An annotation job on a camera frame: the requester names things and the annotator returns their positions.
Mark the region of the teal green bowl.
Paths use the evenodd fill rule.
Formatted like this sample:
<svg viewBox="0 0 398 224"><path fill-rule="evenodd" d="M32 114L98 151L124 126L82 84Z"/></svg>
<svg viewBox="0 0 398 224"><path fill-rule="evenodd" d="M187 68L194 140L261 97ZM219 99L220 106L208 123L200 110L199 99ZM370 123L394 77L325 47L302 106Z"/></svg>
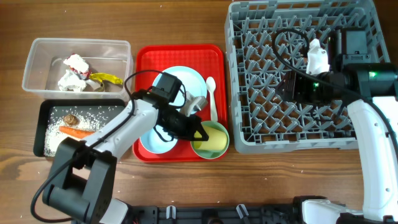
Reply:
<svg viewBox="0 0 398 224"><path fill-rule="evenodd" d="M226 130L226 128L222 124L220 124L218 122L215 122L215 121L203 121L201 124L202 124L203 127L204 126L208 126L208 127L215 128L217 130L220 130L220 131L224 132L227 135L228 143L227 143L226 147L222 151L202 151L202 150L194 149L193 148L193 141L192 141L190 144L191 144L191 147L192 147L193 151L199 157L201 157L203 159L212 160L212 159L217 159L217 158L221 157L227 151L227 149L229 147L229 134L228 134L228 131Z"/></svg>

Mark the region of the yellow wrapper strip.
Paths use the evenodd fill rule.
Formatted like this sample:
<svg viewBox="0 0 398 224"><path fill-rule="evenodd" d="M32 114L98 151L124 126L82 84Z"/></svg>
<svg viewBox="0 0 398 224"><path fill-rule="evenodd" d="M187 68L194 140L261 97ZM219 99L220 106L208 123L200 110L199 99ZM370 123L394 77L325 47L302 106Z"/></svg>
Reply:
<svg viewBox="0 0 398 224"><path fill-rule="evenodd" d="M103 92L105 91L105 84L104 81L110 82L115 85L122 85L123 80L116 75L108 74L108 73L91 73L89 79L99 83L99 87L95 88L94 91L96 92Z"/></svg>

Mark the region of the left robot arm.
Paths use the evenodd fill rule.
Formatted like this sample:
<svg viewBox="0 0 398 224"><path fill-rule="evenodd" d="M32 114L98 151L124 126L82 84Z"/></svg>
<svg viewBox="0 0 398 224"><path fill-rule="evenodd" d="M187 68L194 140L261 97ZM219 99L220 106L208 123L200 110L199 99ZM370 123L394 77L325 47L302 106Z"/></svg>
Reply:
<svg viewBox="0 0 398 224"><path fill-rule="evenodd" d="M116 165L121 156L150 129L161 126L187 141L209 139L201 118L185 116L170 105L130 101L99 131L58 146L47 180L33 198L81 223L99 223L109 213Z"/></svg>

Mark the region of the white tissue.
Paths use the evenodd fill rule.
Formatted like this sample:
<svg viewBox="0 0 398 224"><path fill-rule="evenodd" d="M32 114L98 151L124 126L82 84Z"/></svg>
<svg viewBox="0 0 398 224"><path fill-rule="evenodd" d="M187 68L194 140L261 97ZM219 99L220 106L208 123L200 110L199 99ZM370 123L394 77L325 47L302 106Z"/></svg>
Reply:
<svg viewBox="0 0 398 224"><path fill-rule="evenodd" d="M58 81L58 87L61 91L81 92L86 88L86 81L82 80L76 73L71 70L65 70L65 74Z"/></svg>
<svg viewBox="0 0 398 224"><path fill-rule="evenodd" d="M89 71L89 65L86 61L78 54L72 54L67 59L63 61L65 65L68 65L77 73L86 73Z"/></svg>

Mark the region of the white rice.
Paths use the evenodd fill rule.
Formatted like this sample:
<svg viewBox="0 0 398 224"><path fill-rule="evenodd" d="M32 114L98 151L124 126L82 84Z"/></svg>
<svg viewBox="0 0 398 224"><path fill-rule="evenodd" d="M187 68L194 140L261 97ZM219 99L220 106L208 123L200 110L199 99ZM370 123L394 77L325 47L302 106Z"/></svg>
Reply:
<svg viewBox="0 0 398 224"><path fill-rule="evenodd" d="M53 157L58 145L67 137L78 140L59 130L61 126L96 132L115 118L124 106L54 106L50 108L44 139L44 156ZM73 115L77 124L69 125L64 117Z"/></svg>

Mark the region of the light blue bowl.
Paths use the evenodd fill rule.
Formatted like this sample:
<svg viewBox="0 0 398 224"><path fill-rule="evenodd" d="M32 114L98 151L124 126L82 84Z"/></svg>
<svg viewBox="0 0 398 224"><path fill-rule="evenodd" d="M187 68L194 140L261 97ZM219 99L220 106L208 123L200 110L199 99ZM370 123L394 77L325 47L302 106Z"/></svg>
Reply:
<svg viewBox="0 0 398 224"><path fill-rule="evenodd" d="M153 154L164 154L171 151L178 140L172 139L159 125L155 128L156 130L151 129L140 137L141 144Z"/></svg>

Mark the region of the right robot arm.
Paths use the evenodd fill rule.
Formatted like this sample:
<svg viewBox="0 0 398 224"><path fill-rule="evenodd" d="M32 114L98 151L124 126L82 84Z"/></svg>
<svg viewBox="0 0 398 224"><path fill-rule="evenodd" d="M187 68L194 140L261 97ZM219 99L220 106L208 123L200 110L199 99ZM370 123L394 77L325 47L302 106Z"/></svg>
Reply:
<svg viewBox="0 0 398 224"><path fill-rule="evenodd" d="M276 87L284 101L321 106L341 100L358 141L364 183L360 211L323 198L298 200L303 223L397 222L397 67L373 63L366 31L349 27L333 31L328 47L306 40L306 71L290 66Z"/></svg>

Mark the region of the yellow plastic cup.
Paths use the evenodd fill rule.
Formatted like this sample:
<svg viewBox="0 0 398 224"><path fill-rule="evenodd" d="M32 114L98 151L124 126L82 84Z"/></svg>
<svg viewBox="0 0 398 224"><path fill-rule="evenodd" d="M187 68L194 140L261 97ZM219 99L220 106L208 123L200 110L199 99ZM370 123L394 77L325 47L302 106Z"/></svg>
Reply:
<svg viewBox="0 0 398 224"><path fill-rule="evenodd" d="M207 141L193 141L193 148L202 151L222 151L227 143L227 135L215 128L204 126L204 130L208 135Z"/></svg>

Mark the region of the orange carrot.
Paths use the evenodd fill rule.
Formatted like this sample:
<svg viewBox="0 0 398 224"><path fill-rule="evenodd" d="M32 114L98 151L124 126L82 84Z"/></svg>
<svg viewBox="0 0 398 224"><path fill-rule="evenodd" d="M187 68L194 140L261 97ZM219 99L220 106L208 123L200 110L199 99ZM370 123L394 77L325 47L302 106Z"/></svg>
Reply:
<svg viewBox="0 0 398 224"><path fill-rule="evenodd" d="M67 126L60 126L58 129L60 132L65 133L67 135L73 136L74 138L83 139L89 135L92 135L92 131L85 131L75 128L70 128Z"/></svg>

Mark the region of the brown food lump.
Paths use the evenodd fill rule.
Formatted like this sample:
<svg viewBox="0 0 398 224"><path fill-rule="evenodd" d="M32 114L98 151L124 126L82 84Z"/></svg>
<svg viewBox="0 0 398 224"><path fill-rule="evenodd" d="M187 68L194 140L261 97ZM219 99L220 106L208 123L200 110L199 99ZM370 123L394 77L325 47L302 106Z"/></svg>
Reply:
<svg viewBox="0 0 398 224"><path fill-rule="evenodd" d="M63 117L63 122L68 126L75 126L79 123L79 120L75 115L68 114Z"/></svg>

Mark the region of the red foil wrapper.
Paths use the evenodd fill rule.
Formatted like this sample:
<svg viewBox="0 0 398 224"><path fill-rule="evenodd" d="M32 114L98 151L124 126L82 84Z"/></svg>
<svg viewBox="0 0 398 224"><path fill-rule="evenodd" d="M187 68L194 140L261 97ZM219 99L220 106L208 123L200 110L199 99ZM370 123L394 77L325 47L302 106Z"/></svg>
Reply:
<svg viewBox="0 0 398 224"><path fill-rule="evenodd" d="M81 80L88 80L91 75L91 71L87 71L85 73L78 72L77 70L73 70L73 73L77 75Z"/></svg>

